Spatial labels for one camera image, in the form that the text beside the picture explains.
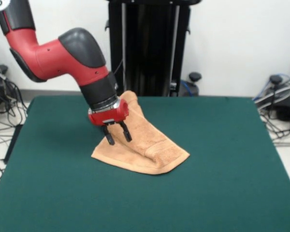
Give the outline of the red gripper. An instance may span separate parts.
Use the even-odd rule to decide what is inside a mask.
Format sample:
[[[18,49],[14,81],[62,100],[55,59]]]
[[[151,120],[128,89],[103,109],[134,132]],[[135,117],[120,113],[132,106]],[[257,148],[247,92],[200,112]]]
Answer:
[[[103,126],[104,136],[109,143],[109,145],[114,145],[114,139],[110,134],[106,125],[112,123],[118,123],[123,129],[123,134],[127,142],[132,141],[131,134],[124,120],[129,115],[128,103],[124,99],[117,99],[117,101],[102,110],[93,111],[91,109],[88,110],[88,117],[92,124],[96,126]]]

